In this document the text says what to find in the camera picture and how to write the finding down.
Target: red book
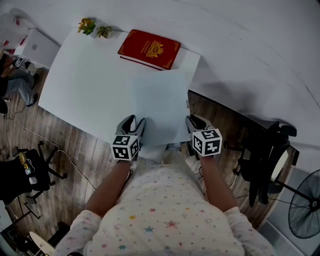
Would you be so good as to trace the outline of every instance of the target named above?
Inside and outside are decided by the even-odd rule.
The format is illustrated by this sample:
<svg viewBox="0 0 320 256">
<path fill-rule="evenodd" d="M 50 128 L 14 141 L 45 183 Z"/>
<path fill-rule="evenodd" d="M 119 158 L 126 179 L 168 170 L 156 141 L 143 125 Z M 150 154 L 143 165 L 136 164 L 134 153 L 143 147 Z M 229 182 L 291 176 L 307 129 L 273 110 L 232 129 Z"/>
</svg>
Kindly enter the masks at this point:
<svg viewBox="0 0 320 256">
<path fill-rule="evenodd" d="M 140 30 L 131 30 L 118 51 L 120 57 L 157 70 L 170 70 L 181 43 Z"/>
</svg>

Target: small plant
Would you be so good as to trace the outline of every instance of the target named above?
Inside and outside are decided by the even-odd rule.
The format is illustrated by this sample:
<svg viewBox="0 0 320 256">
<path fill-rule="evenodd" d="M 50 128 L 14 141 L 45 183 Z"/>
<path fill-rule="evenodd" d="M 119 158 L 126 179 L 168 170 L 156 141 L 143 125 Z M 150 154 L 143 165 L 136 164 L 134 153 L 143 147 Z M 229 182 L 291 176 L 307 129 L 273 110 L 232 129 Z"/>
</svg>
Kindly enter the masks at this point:
<svg viewBox="0 0 320 256">
<path fill-rule="evenodd" d="M 90 35 L 94 31 L 96 23 L 90 18 L 83 18 L 79 23 L 78 33 L 83 30 L 83 34 Z"/>
<path fill-rule="evenodd" d="M 113 30 L 112 26 L 100 26 L 97 29 L 97 35 L 100 37 L 108 38 L 110 32 Z"/>
</svg>

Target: tabletop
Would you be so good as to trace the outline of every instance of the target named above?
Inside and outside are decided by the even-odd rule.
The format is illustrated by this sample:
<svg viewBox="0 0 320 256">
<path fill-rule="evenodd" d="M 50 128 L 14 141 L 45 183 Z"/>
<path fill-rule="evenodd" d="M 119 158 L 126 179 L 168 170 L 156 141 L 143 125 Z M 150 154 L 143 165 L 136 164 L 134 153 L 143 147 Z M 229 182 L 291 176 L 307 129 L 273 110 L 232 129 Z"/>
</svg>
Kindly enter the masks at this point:
<svg viewBox="0 0 320 256">
<path fill-rule="evenodd" d="M 137 75 L 162 72 L 121 59 L 118 50 L 128 33 L 91 38 L 72 30 L 46 78 L 39 106 L 105 142 L 113 142 L 117 125 L 134 115 L 129 82 Z M 190 85 L 200 56 L 181 48 L 172 69 L 185 73 Z"/>
<path fill-rule="evenodd" d="M 55 248 L 53 248 L 51 244 L 45 241 L 42 237 L 33 232 L 30 232 L 29 234 L 36 246 L 38 246 L 43 253 L 49 256 L 53 256 L 55 254 Z"/>
</svg>

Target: star print shirt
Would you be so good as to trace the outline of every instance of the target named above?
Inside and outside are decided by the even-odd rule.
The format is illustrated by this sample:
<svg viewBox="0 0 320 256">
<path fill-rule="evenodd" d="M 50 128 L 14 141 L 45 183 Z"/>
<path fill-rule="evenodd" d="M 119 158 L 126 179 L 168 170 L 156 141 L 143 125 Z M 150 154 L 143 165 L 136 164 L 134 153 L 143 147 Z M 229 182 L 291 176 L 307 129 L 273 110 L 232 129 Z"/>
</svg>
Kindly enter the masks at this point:
<svg viewBox="0 0 320 256">
<path fill-rule="evenodd" d="M 276 255 L 238 207 L 205 201 L 186 164 L 143 165 L 101 218 L 84 210 L 55 250 L 84 255 Z"/>
</svg>

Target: fan grille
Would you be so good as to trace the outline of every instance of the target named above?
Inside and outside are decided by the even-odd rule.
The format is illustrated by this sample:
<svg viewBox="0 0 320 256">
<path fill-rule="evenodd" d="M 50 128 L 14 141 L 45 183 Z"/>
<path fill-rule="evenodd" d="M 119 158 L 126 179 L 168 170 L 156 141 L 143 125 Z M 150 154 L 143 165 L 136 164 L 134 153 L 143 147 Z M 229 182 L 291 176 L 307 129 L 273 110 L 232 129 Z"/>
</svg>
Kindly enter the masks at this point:
<svg viewBox="0 0 320 256">
<path fill-rule="evenodd" d="M 320 170 L 311 173 L 297 189 L 312 198 L 320 198 Z M 289 227 L 298 238 L 306 239 L 320 233 L 320 209 L 312 210 L 310 202 L 304 197 L 294 194 L 289 208 Z"/>
</svg>

